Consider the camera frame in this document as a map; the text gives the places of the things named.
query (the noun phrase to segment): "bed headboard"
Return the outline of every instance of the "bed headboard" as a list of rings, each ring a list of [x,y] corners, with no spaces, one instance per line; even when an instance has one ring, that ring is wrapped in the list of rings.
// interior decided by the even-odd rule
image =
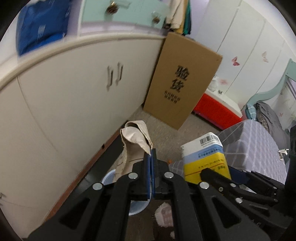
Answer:
[[[279,94],[284,87],[286,81],[288,78],[294,80],[296,82],[296,62],[294,62],[292,59],[289,60],[287,68],[279,81],[279,83],[271,90],[264,92],[264,93],[258,93],[253,95],[247,104],[254,105],[258,101],[265,101],[273,98],[277,94]]]

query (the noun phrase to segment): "mint green board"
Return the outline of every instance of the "mint green board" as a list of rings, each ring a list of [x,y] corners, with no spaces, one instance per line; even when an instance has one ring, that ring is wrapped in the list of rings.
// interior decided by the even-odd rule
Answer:
[[[279,81],[279,83],[270,91],[253,95],[249,99],[247,104],[254,105],[258,101],[268,100],[268,99],[271,99],[272,97],[276,96],[277,94],[279,94],[281,92],[281,90],[284,87],[288,78],[290,78],[296,82],[296,63],[292,59],[289,60],[287,68],[286,68],[281,80]]]
[[[110,0],[86,0],[82,22],[114,21],[162,28],[164,19],[169,11],[168,5],[158,0],[115,0],[115,3],[119,6],[117,13],[108,15],[105,12],[110,5]],[[152,23],[154,11],[159,13],[160,22],[158,24]]]

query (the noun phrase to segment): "gray pillow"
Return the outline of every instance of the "gray pillow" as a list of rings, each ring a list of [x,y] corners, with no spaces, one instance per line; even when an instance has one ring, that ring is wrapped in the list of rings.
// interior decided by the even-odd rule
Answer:
[[[290,148],[290,137],[284,132],[276,113],[264,102],[258,102],[257,109],[264,116],[268,124],[269,133],[276,142],[279,150]]]

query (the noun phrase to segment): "cabinet handle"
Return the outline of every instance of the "cabinet handle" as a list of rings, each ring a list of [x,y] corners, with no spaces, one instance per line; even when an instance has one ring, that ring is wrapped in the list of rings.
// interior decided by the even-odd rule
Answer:
[[[118,76],[117,76],[117,82],[121,80],[122,78],[122,70],[123,70],[123,64],[121,64],[120,62],[118,62],[117,64],[117,73],[118,73]]]
[[[107,87],[109,88],[112,85],[112,81],[113,81],[113,69],[112,69],[112,67],[108,66],[107,70],[108,70],[108,84],[107,84]]]

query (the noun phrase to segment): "brown cardboard box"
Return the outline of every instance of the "brown cardboard box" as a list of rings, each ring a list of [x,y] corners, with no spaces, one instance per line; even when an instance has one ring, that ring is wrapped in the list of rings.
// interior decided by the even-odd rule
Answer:
[[[222,56],[176,33],[169,33],[144,111],[179,129],[215,75]]]

